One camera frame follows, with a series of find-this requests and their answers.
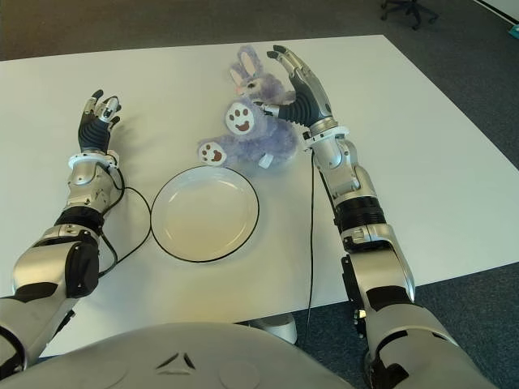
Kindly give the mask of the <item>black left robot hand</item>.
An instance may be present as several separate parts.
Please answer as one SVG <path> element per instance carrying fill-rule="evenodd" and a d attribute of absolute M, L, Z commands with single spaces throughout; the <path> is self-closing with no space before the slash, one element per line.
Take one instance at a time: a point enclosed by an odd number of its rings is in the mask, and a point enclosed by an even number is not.
<path fill-rule="evenodd" d="M 98 89 L 86 101 L 78 128 L 78 142 L 81 152 L 100 152 L 109 149 L 111 130 L 120 117 L 122 106 L 117 96 L 102 99 L 104 91 Z"/>

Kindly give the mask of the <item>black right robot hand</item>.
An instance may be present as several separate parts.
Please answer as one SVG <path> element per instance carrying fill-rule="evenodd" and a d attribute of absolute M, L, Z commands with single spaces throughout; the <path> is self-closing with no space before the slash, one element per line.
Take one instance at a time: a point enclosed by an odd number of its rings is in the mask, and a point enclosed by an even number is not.
<path fill-rule="evenodd" d="M 289 104 L 257 103 L 269 116 L 304 126 L 312 134 L 338 126 L 323 85 L 311 68 L 292 50 L 274 45 L 267 56 L 278 61 L 287 71 L 295 98 Z"/>

